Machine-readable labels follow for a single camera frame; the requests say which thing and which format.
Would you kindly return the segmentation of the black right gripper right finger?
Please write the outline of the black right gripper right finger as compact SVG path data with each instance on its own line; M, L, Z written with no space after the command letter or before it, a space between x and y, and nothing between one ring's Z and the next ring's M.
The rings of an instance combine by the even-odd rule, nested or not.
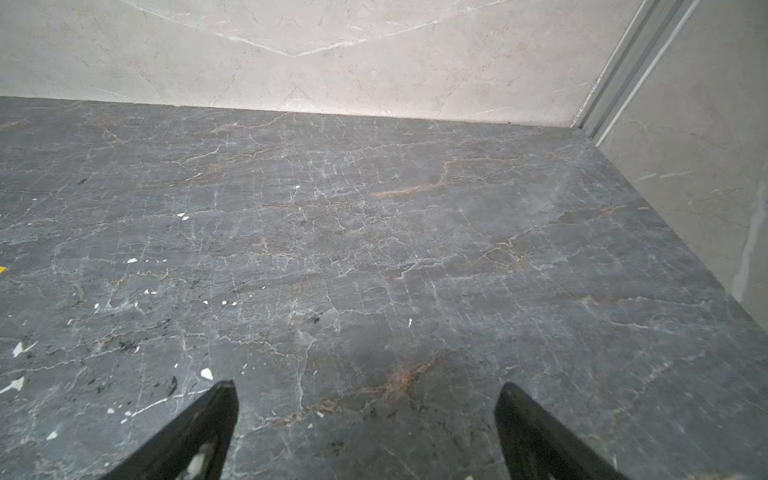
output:
M495 424L512 479L627 479L512 382L502 387Z

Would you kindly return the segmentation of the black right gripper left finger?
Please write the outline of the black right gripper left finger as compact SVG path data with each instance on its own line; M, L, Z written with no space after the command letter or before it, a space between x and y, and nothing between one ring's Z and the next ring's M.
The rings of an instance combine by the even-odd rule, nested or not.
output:
M220 381L104 477L219 479L238 412L235 383Z

